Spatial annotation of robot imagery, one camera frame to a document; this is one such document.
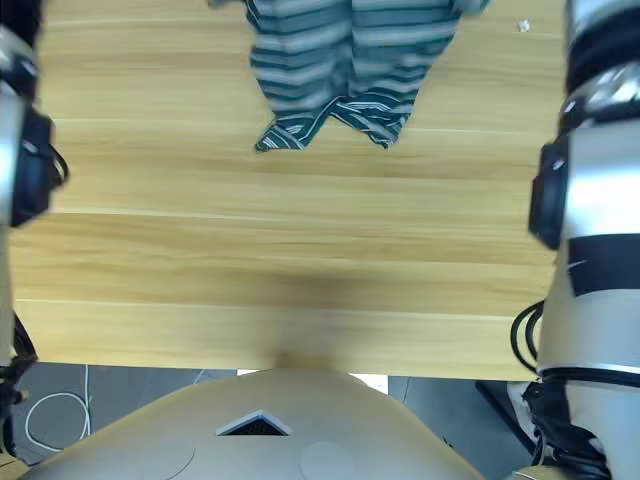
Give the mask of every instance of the black wire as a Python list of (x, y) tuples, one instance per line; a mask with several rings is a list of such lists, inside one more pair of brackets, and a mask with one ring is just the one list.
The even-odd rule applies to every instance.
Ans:
[(58, 150), (56, 150), (56, 148), (53, 145), (51, 145), (51, 149), (53, 150), (53, 153), (55, 153), (56, 155), (55, 162), (56, 162), (56, 169), (58, 170), (58, 178), (57, 178), (56, 186), (61, 187), (62, 185), (64, 185), (69, 181), (69, 177), (71, 176), (71, 171), (69, 170), (69, 165), (67, 165), (67, 162), (65, 161), (64, 157), (60, 154), (60, 152), (58, 152)]
[(536, 309), (527, 320), (527, 325), (524, 331), (524, 338), (527, 342), (527, 348), (529, 349), (529, 353), (531, 356), (538, 360), (538, 349), (536, 348), (536, 342), (533, 338), (533, 333), (535, 331), (536, 325), (538, 321), (542, 318), (542, 313), (544, 312), (544, 301), (536, 303)]
[(544, 445), (545, 445), (545, 442), (542, 439), (542, 435), (541, 435), (538, 438), (536, 449), (533, 452), (533, 459), (531, 460), (531, 466), (535, 467), (536, 465), (540, 464), (540, 461), (542, 460), (542, 454), (544, 452)]
[(537, 310), (541, 309), (544, 302), (535, 303), (527, 308), (525, 308), (518, 316), (513, 320), (513, 324), (511, 325), (511, 349), (513, 350), (513, 354), (516, 356), (518, 361), (530, 372), (537, 374), (536, 368), (531, 365), (520, 352), (520, 347), (518, 346), (518, 332), (520, 331), (520, 325), (522, 322), (529, 317), (529, 315), (534, 314)]

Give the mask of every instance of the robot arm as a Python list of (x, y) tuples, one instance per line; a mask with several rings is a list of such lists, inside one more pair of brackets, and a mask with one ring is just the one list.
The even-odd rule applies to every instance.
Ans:
[[(0, 241), (4, 242), (10, 227), (47, 209), (51, 191), (64, 183), (68, 169), (51, 147), (51, 121), (32, 107), (37, 83), (33, 47), (40, 0), (0, 1)], [(533, 184), (529, 227), (547, 247), (558, 251), (537, 355), (542, 383), (532, 391), (530, 405), (545, 442), (554, 447), (551, 456), (559, 468), (536, 467), (515, 474), (515, 478), (635, 480), (640, 478), (640, 0), (567, 0), (566, 18), (567, 100), (560, 114), (558, 137), (543, 148)], [(0, 265), (4, 266), (7, 251), (4, 243), (1, 246)], [(0, 299), (4, 309), (0, 327), (4, 321), (10, 329), (13, 313), (8, 272), (3, 269), (0, 275), (5, 296)], [(540, 308), (535, 313), (538, 317)], [(9, 332), (0, 331), (0, 340), (11, 338)], [(6, 355), (8, 343), (0, 344), (0, 359)], [(183, 390), (98, 432), (53, 462), (34, 469), (28, 478), (86, 478), (83, 472), (92, 475), (98, 471), (101, 478), (113, 478), (107, 470), (119, 461), (129, 471), (148, 473), (149, 465), (157, 465), (158, 451), (176, 451), (174, 443), (162, 443), (165, 435), (161, 426), (167, 432), (181, 432), (181, 447), (188, 444), (190, 448), (201, 446), (200, 451), (218, 452), (224, 467), (219, 478), (239, 478), (240, 470), (224, 463), (228, 457), (223, 453), (230, 445), (222, 438), (226, 434), (212, 433), (224, 422), (271, 409), (280, 420), (300, 423), (298, 431), (312, 439), (317, 432), (307, 432), (305, 425), (328, 425), (326, 405), (348, 403), (346, 399), (336, 401), (345, 395), (344, 389), (331, 383), (322, 390), (330, 393), (322, 405), (305, 402), (307, 390), (303, 389), (286, 397), (298, 399), (297, 403), (287, 401), (287, 408), (280, 409), (284, 397), (277, 392), (274, 395), (273, 385), (282, 389), (302, 386), (293, 380), (298, 375), (261, 374), (215, 387)], [(369, 398), (372, 394), (364, 390), (358, 392), (362, 396), (354, 408), (376, 404), (376, 414), (367, 418), (397, 416), (407, 423), (394, 430), (397, 437), (373, 442), (375, 448), (380, 443), (385, 451), (395, 452), (388, 457), (391, 463), (406, 457), (407, 465), (430, 472), (413, 478), (430, 478), (434, 472), (447, 480), (479, 478), (452, 458), (448, 449), (433, 446), (436, 440), (426, 427), (406, 417), (408, 412), (386, 405), (386, 400)], [(217, 401), (213, 412), (212, 398)], [(316, 417), (317, 422), (310, 421)], [(366, 445), (376, 438), (372, 434), (364, 435), (366, 440), (356, 438), (354, 432), (369, 432), (365, 420), (359, 418), (349, 411), (339, 422), (352, 426), (349, 438), (355, 443), (345, 445), (354, 452), (366, 451)], [(344, 441), (344, 432), (337, 432), (342, 430), (327, 428), (323, 435)], [(126, 439), (131, 439), (130, 448), (118, 450)], [(151, 448), (154, 442), (157, 448)], [(230, 451), (238, 451), (245, 443), (254, 445), (248, 451), (259, 450), (251, 438), (234, 442)], [(297, 461), (299, 443), (278, 441), (277, 445), (279, 454)], [(439, 453), (426, 454), (423, 447)], [(194, 457), (190, 448), (178, 452), (184, 453), (184, 459), (178, 460), (190, 464), (197, 458), (200, 463), (181, 476), (201, 478), (199, 473), (212, 470), (200, 456)], [(116, 450), (120, 458), (114, 459), (110, 452)], [(342, 450), (339, 455), (345, 458)], [(244, 468), (246, 459), (238, 465)], [(280, 463), (269, 465), (274, 472), (284, 468)], [(245, 470), (240, 477), (253, 478), (249, 473), (255, 472), (248, 467)], [(298, 475), (299, 470), (292, 471)], [(292, 474), (291, 478), (301, 477)], [(361, 476), (354, 473), (348, 478)]]
[(640, 1), (566, 13), (567, 99), (531, 201), (529, 228), (558, 256), (530, 405), (559, 464), (627, 480), (640, 475)]

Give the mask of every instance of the black band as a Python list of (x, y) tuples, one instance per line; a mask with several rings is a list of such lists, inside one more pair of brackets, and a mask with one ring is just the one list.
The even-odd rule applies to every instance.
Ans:
[(616, 65), (640, 60), (640, 8), (625, 10), (578, 38), (571, 48), (569, 94)]
[(0, 0), (0, 24), (35, 47), (42, 21), (42, 0)]
[(576, 297), (602, 290), (640, 289), (640, 234), (569, 240), (569, 277)]
[(547, 381), (577, 381), (640, 388), (640, 374), (598, 368), (550, 368), (542, 373)]

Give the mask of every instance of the wooden table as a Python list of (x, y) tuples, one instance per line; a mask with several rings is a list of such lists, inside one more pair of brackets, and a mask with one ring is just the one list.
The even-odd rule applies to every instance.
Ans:
[(42, 106), (73, 178), (12, 252), (42, 360), (529, 378), (508, 334), (550, 281), (526, 222), (560, 3), (465, 21), (388, 151), (329, 122), (255, 154), (241, 5), (52, 0)]

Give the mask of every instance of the black cable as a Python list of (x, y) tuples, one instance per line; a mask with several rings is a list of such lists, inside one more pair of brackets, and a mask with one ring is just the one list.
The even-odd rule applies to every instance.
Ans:
[(524, 331), (524, 338), (527, 342), (527, 348), (529, 349), (529, 353), (531, 356), (538, 360), (538, 349), (536, 348), (536, 342), (533, 338), (533, 333), (535, 331), (536, 325), (538, 321), (542, 318), (542, 313), (544, 312), (544, 301), (538, 302), (536, 304), (536, 309), (527, 320), (527, 325)]
[(544, 301), (535, 303), (527, 308), (525, 308), (518, 316), (513, 320), (513, 324), (511, 325), (511, 349), (513, 350), (513, 354), (516, 356), (518, 361), (530, 372), (537, 374), (536, 368), (531, 365), (523, 356), (522, 352), (520, 352), (520, 347), (518, 346), (518, 332), (520, 331), (520, 325), (529, 315), (534, 315), (537, 311), (542, 310), (542, 306), (544, 305)]
[(56, 187), (61, 187), (65, 183), (69, 181), (69, 176), (71, 175), (71, 171), (69, 170), (69, 165), (65, 161), (64, 157), (56, 150), (56, 148), (51, 145), (51, 149), (55, 154), (55, 167), (58, 171), (58, 178), (56, 179)]

